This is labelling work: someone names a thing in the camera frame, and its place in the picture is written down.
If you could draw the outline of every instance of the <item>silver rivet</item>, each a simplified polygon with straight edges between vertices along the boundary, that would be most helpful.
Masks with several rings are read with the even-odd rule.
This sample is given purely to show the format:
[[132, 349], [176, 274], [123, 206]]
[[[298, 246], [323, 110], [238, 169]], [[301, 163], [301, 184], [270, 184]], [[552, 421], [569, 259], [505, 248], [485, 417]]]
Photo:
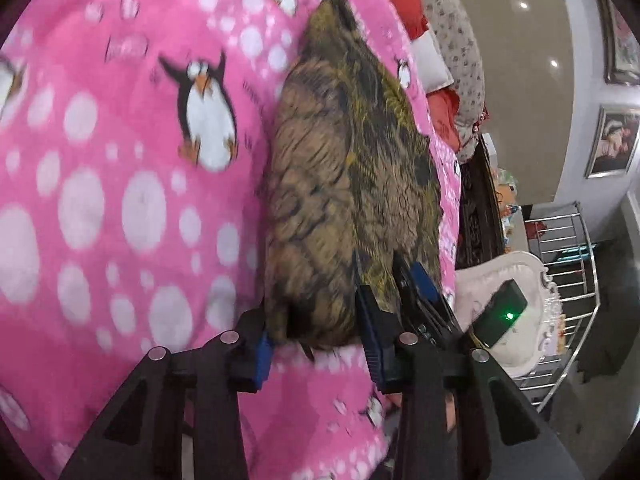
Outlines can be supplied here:
[[227, 344], [227, 345], [231, 345], [237, 342], [238, 339], [240, 339], [240, 336], [238, 332], [236, 332], [235, 330], [227, 330], [226, 332], [223, 332], [222, 335], [220, 336], [220, 341], [222, 341], [224, 344]]
[[486, 350], [482, 350], [481, 348], [476, 348], [473, 352], [471, 352], [471, 357], [479, 363], [485, 363], [489, 360], [488, 352]]
[[405, 345], [415, 345], [418, 342], [418, 336], [413, 332], [402, 332], [400, 342]]
[[152, 361], [160, 361], [164, 359], [164, 356], [166, 355], [166, 348], [163, 348], [161, 346], [154, 346], [151, 350], [149, 350], [149, 353], [147, 355]]

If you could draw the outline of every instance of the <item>picture frame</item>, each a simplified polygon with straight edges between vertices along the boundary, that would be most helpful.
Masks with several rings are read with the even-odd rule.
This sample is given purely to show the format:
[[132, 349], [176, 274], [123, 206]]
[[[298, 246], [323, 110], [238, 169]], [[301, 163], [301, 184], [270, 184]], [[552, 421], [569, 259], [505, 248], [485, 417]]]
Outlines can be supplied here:
[[640, 86], [640, 43], [611, 0], [598, 0], [608, 84]]
[[586, 178], [624, 175], [629, 171], [640, 137], [640, 108], [602, 106]]

